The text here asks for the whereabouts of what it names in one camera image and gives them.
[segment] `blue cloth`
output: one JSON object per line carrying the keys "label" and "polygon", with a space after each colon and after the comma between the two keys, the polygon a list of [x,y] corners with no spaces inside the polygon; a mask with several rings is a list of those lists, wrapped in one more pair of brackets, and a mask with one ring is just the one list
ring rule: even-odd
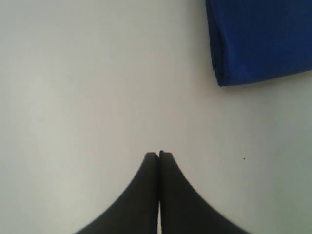
{"label": "blue cloth", "polygon": [[220,86],[312,70],[312,0],[206,0]]}

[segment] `folded blue fabric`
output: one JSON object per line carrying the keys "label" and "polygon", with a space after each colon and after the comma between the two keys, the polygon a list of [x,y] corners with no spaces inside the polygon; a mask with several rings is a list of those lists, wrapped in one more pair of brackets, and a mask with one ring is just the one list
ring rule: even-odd
{"label": "folded blue fabric", "polygon": [[312,0],[206,0],[220,86],[312,70]]}

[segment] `white background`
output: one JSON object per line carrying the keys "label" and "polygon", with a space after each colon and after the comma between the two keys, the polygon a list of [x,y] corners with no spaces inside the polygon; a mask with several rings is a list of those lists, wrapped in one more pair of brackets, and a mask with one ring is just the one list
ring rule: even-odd
{"label": "white background", "polygon": [[240,227],[310,234],[311,100],[218,87],[204,0],[1,0],[0,233],[79,230],[163,149]]}

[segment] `white surface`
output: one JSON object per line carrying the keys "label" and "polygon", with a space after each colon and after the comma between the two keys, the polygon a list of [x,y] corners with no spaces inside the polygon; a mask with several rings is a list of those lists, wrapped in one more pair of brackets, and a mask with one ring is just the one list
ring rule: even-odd
{"label": "white surface", "polygon": [[312,232],[312,73],[219,88],[204,0],[3,0],[0,30],[0,233],[77,231],[160,149],[242,228]]}

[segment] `blue fabric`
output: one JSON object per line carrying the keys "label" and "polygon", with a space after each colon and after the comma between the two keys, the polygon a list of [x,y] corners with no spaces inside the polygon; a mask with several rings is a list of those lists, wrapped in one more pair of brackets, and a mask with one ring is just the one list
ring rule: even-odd
{"label": "blue fabric", "polygon": [[220,86],[312,70],[312,0],[206,0]]}

